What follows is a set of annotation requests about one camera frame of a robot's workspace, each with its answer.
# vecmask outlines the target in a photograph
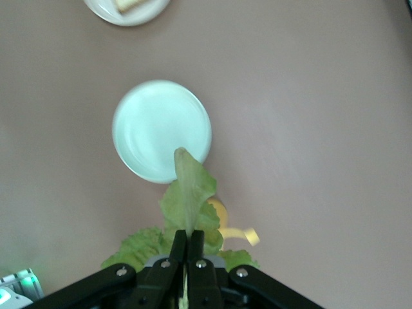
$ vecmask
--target green led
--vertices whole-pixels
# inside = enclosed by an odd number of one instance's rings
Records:
[[[34,282],[34,281],[33,281],[32,278],[27,277],[27,278],[24,278],[24,279],[21,281],[21,284],[22,284],[22,285],[32,285],[33,282]]]

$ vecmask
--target screw head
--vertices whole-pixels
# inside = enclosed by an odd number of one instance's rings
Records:
[[[238,275],[238,277],[243,278],[243,277],[247,277],[248,273],[247,270],[245,270],[244,268],[239,268],[236,271],[236,275]]]
[[[119,277],[124,276],[127,274],[127,269],[125,267],[122,267],[121,269],[117,270],[116,275]]]
[[[162,268],[167,268],[167,267],[170,266],[170,262],[169,262],[168,260],[163,261],[163,262],[160,264],[160,266],[161,266]]]
[[[204,259],[200,259],[199,261],[196,262],[196,267],[198,268],[205,268],[206,267],[206,261]]]

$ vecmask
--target green lettuce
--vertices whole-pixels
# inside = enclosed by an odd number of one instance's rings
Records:
[[[149,258],[170,253],[177,230],[186,230],[189,238],[195,229],[205,232],[204,253],[221,256],[228,271],[242,264],[257,266],[244,250],[220,250],[223,237],[218,230],[219,217],[216,209],[207,203],[207,199],[216,194],[216,180],[184,148],[175,151],[174,163],[177,180],[160,200],[164,231],[158,227],[139,230],[122,241],[119,251],[105,260],[102,268],[127,263],[139,272]]]

